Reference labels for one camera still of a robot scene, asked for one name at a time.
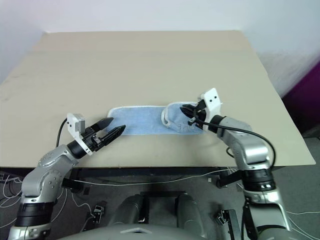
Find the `wooden table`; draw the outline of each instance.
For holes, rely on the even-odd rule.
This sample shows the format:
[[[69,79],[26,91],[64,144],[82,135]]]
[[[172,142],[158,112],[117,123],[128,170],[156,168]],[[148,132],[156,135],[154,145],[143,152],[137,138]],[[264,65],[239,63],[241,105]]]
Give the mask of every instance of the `wooden table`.
[[[114,107],[197,101],[216,88],[221,114],[249,123],[277,166],[315,164],[248,40],[239,31],[51,33],[0,86],[0,165],[35,167],[68,112],[86,125]],[[67,128],[60,143],[72,140]],[[78,167],[235,166],[214,134],[126,135]]]

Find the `power cord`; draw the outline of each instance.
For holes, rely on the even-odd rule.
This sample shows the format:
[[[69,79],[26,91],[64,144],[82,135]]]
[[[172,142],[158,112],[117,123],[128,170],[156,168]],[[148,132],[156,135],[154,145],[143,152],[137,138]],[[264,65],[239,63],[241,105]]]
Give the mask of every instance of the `power cord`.
[[[302,230],[290,217],[289,217],[289,220],[293,223],[293,225],[295,225],[295,226],[301,231],[301,232],[300,232],[299,230],[297,230],[297,229],[295,229],[295,228],[292,228],[292,229],[295,230],[296,232],[304,235],[305,237],[307,237],[307,238],[309,238],[309,239],[312,239],[312,240],[314,240],[314,239],[320,240],[320,238],[315,237],[315,236],[312,236],[312,235],[310,235],[309,233],[307,233],[306,231]]]
[[[22,183],[22,181],[20,180],[20,178],[19,177],[12,177],[12,178],[7,178],[7,179],[4,179],[4,176],[5,175],[2,175],[1,176],[1,179],[0,179],[0,181],[1,181],[1,183],[3,183],[3,182],[5,182],[5,181],[7,181],[7,182],[10,182],[10,181],[16,181],[16,180],[18,180],[19,181],[19,183]]]
[[[13,219],[11,222],[9,222],[9,223],[7,223],[7,224],[5,224],[3,226],[0,226],[0,229],[5,228],[6,226],[9,226],[9,225],[13,224],[15,222],[15,220],[17,220],[17,218]]]
[[[228,154],[230,157],[232,157],[233,159],[235,158],[230,152],[230,147],[227,147],[227,149],[225,150],[226,154]]]
[[[52,219],[52,221],[51,221],[52,223],[59,217],[60,213],[64,209],[64,207],[66,205],[66,202],[67,202],[67,198],[68,198],[68,190],[65,189],[65,197],[64,197],[64,201],[63,201],[62,207],[61,207],[60,211],[58,212],[58,214]]]
[[[60,195],[59,195],[56,199],[61,198],[61,196],[62,196],[62,194],[64,193],[64,191],[65,191],[65,189],[64,189],[64,188],[62,188],[62,191],[61,191]]]
[[[89,205],[88,203],[85,202],[85,203],[82,203],[82,204],[79,205],[79,204],[76,202],[76,200],[75,200],[75,198],[74,198],[74,194],[73,194],[72,192],[71,192],[71,196],[72,196],[72,200],[73,200],[74,204],[75,204],[78,208],[80,208],[80,207],[82,207],[82,206],[87,206],[87,207],[89,208],[89,210],[90,210],[90,215],[95,218],[95,215],[93,215],[92,210],[91,210],[91,207],[90,207],[90,205]]]
[[[1,203],[0,208],[5,209],[5,208],[9,208],[13,205],[15,205],[16,203],[18,203],[21,199],[21,197],[19,197],[14,203],[7,205],[7,206],[3,206],[3,204],[5,204],[7,201],[9,201],[11,198],[8,198],[7,200],[5,200],[3,203]]]
[[[183,179],[185,176],[179,176],[177,178],[175,178],[173,181],[175,180],[179,180],[179,179]],[[123,181],[114,181],[114,180],[108,180],[108,179],[101,179],[99,177],[95,177],[95,179],[98,179],[100,181],[102,181],[103,183],[107,182],[107,183],[114,183],[114,184],[143,184],[143,182],[123,182]]]
[[[86,220],[85,220],[85,222],[84,222],[84,224],[83,224],[83,227],[81,228],[81,230],[80,230],[80,233],[85,229],[85,227],[86,227],[86,225],[87,225],[87,222],[90,220],[90,219],[94,219],[95,217],[93,217],[93,216],[90,216],[90,217],[88,217]]]
[[[295,229],[295,228],[292,228],[292,230],[294,230],[294,231],[296,231],[297,233],[299,233],[299,234],[301,234],[301,235],[305,236],[307,239],[310,239],[310,240],[319,239],[319,238],[315,238],[315,239],[313,239],[313,238],[309,237],[308,235],[304,234],[303,232],[301,232],[301,231],[299,231],[299,230],[297,230],[297,229]]]
[[[98,185],[98,186],[111,186],[111,187],[124,187],[124,186],[133,186],[133,185],[151,185],[151,184],[168,184],[168,183],[174,183],[174,182],[179,182],[187,179],[192,179],[192,178],[199,178],[203,177],[209,174],[213,173],[218,173],[222,171],[229,171],[229,170],[235,170],[234,168],[227,168],[227,169],[222,169],[222,170],[216,170],[216,171],[211,171],[207,172],[202,175],[196,175],[196,176],[188,176],[188,177],[183,177],[175,180],[170,180],[170,181],[155,181],[155,182],[137,182],[137,183],[125,183],[125,184],[107,184],[107,183],[96,183],[96,182],[90,182],[90,181],[81,181],[81,180],[74,180],[79,183],[84,183],[84,184],[91,184],[91,185]]]
[[[61,123],[61,125],[60,125],[59,131],[58,131],[58,136],[57,136],[57,138],[56,138],[56,144],[55,144],[55,147],[56,147],[56,148],[59,146],[62,128],[64,127],[64,125],[65,125],[66,122],[67,122],[67,119],[63,120],[62,123]]]
[[[290,212],[287,211],[288,214],[293,214],[293,215],[302,215],[302,214],[320,214],[320,211],[303,211],[303,212]]]
[[[199,124],[202,124],[202,125],[207,125],[207,126],[214,127],[214,128],[226,129],[226,130],[237,131],[237,132],[241,132],[241,133],[245,133],[245,134],[250,134],[250,135],[253,135],[253,136],[256,136],[256,137],[262,139],[272,149],[273,160],[272,160],[270,168],[273,169],[273,167],[274,167],[274,165],[276,163],[276,150],[275,150],[275,147],[273,146],[273,144],[266,137],[254,132],[254,131],[248,131],[248,130],[244,130],[244,129],[241,129],[241,128],[230,127],[230,126],[221,126],[221,125],[218,125],[218,124],[202,121],[197,116],[197,108],[194,108],[194,110],[193,110],[193,117],[195,118],[195,122],[197,122]]]
[[[7,198],[7,199],[13,199],[13,198],[15,198],[16,196],[18,196],[18,195],[22,192],[22,189],[21,189],[16,195],[7,196],[6,193],[5,193],[5,186],[6,186],[6,184],[7,184],[7,181],[8,181],[8,179],[9,179],[9,177],[10,177],[10,175],[8,175],[8,177],[6,178],[6,180],[5,180],[5,182],[4,182],[4,185],[3,185],[3,188],[2,188],[2,193],[3,193],[3,196],[4,196],[5,198]]]

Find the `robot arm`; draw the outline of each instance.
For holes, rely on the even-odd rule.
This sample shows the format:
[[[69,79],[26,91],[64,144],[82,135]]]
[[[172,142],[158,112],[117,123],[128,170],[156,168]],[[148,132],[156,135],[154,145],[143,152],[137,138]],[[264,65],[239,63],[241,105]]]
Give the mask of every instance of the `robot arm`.
[[[124,131],[126,126],[122,125],[98,137],[97,132],[106,128],[112,120],[112,117],[104,118],[85,128],[85,119],[80,114],[68,113],[68,131],[75,140],[48,152],[24,178],[21,203],[15,224],[10,229],[9,240],[44,239],[49,235],[51,214],[66,174],[83,156],[92,155]]]
[[[282,238],[279,239],[285,239],[283,237],[286,236],[289,239],[292,235],[291,226],[272,176],[271,166],[274,162],[270,164],[268,147],[257,137],[259,134],[250,134],[252,129],[247,123],[221,116],[220,106],[218,93],[213,88],[200,95],[196,106],[185,104],[180,109],[191,118],[190,125],[195,123],[204,131],[215,133],[232,150],[239,169],[233,174],[242,179],[244,186],[242,219],[248,237],[256,240],[270,237],[278,239],[280,236]]]

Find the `blue towel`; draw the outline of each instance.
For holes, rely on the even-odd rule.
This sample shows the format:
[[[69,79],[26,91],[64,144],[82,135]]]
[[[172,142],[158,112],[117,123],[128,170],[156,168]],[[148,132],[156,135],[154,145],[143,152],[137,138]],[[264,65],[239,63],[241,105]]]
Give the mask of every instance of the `blue towel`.
[[[184,103],[171,103],[167,107],[125,106],[113,108],[107,116],[114,119],[106,130],[110,131],[117,126],[126,125],[123,135],[202,134],[203,131],[198,127],[188,125],[189,118],[180,110],[182,104]]]

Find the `white wall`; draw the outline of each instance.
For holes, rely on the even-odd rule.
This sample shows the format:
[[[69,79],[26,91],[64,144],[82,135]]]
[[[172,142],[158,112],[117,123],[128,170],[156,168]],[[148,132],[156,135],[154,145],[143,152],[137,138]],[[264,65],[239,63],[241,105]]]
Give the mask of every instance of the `white wall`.
[[[320,59],[319,0],[2,0],[0,4],[0,82],[43,31],[241,30],[280,96]]]

